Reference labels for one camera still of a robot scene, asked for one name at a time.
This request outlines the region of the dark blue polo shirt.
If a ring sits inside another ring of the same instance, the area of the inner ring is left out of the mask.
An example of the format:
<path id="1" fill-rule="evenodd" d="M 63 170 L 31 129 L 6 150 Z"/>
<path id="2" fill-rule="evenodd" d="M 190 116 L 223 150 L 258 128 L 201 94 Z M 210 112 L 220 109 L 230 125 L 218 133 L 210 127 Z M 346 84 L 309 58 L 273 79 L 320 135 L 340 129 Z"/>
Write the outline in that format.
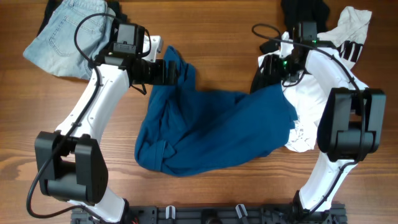
<path id="1" fill-rule="evenodd" d="M 176 85 L 155 86 L 135 143 L 143 168 L 177 177 L 238 166 L 287 144 L 297 113 L 278 84 L 252 94 L 198 91 L 195 67 L 167 47 Z"/>

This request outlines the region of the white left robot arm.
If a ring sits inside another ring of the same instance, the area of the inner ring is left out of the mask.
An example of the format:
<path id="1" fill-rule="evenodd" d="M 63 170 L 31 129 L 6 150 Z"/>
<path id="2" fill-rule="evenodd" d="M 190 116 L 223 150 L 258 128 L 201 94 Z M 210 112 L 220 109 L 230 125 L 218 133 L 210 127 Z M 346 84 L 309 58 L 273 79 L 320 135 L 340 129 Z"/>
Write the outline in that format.
<path id="1" fill-rule="evenodd" d="M 100 149 L 104 129 L 129 87 L 174 85 L 174 61 L 144 59 L 136 53 L 102 50 L 92 63 L 93 78 L 69 116 L 54 132 L 35 140 L 38 185 L 43 195 L 69 202 L 94 223 L 137 223 L 127 200 L 108 187 Z"/>

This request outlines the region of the black crumpled garment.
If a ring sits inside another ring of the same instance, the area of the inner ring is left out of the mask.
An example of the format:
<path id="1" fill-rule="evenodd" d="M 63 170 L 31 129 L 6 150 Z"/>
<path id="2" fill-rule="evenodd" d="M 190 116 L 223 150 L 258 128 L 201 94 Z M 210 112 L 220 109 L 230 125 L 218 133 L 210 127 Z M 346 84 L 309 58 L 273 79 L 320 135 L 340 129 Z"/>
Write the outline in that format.
<path id="1" fill-rule="evenodd" d="M 328 30 L 326 22 L 330 8 L 322 0 L 282 0 L 281 7 L 284 13 L 284 24 L 290 35 L 292 35 L 294 26 L 299 22 L 316 22 L 318 33 Z M 262 74 L 260 65 L 252 81 L 251 93 L 277 83 L 271 84 L 269 82 Z"/>

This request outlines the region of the white crumpled t-shirt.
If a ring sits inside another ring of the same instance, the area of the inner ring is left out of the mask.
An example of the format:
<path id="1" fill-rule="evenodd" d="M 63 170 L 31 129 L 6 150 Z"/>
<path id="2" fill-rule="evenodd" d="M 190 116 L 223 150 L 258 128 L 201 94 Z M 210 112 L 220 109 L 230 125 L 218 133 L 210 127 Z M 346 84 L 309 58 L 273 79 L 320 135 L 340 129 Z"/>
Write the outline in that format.
<path id="1" fill-rule="evenodd" d="M 345 7 L 338 20 L 338 25 L 330 31 L 319 31 L 319 40 L 330 41 L 339 52 L 341 61 L 349 68 L 357 62 L 365 43 L 372 12 Z M 296 110 L 298 120 L 290 130 L 289 140 L 285 145 L 294 152 L 305 152 L 315 147 L 317 129 L 325 109 L 327 93 L 322 88 L 326 78 L 318 81 L 313 75 L 303 72 L 302 81 L 293 86 L 288 83 L 283 87 L 284 96 Z"/>

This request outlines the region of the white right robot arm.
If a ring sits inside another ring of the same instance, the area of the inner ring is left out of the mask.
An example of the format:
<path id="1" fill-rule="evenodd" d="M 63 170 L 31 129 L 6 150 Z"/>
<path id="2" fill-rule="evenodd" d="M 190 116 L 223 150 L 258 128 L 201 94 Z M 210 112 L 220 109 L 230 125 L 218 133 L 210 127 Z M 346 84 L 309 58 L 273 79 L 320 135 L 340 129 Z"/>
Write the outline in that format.
<path id="1" fill-rule="evenodd" d="M 310 76 L 326 97 L 317 128 L 318 160 L 294 204 L 300 213 L 329 210 L 349 172 L 379 147 L 386 94 L 358 80 L 327 41 L 284 40 L 278 51 L 260 56 L 258 66 L 265 77 Z"/>

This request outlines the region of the light blue folded jeans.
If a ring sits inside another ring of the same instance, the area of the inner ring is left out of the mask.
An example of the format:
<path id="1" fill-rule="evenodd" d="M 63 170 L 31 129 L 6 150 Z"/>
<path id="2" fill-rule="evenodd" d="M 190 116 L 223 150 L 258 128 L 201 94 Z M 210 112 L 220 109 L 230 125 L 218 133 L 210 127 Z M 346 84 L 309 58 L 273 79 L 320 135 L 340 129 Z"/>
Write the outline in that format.
<path id="1" fill-rule="evenodd" d="M 84 54 L 96 57 L 109 42 L 113 18 L 95 16 L 77 27 L 84 18 L 96 13 L 116 14 L 106 1 L 63 1 L 52 13 L 48 24 L 25 49 L 24 58 L 57 77 L 90 79 L 92 69 L 75 47 L 74 34 L 78 33 L 77 43 Z"/>

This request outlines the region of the black folded garment under jeans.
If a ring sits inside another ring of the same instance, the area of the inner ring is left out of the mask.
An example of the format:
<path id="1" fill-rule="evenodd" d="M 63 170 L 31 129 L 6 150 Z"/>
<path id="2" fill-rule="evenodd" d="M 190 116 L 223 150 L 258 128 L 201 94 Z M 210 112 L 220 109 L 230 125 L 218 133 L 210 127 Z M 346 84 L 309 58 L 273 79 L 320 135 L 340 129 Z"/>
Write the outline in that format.
<path id="1" fill-rule="evenodd" d="M 48 0 L 45 11 L 44 11 L 44 19 L 42 24 L 39 28 L 37 35 L 39 35 L 44 27 L 48 24 L 52 13 L 59 7 L 62 0 Z M 108 7 L 115 12 L 115 15 L 118 19 L 122 20 L 123 22 L 127 21 L 127 15 L 123 14 L 121 11 L 121 6 L 118 1 L 107 1 Z"/>

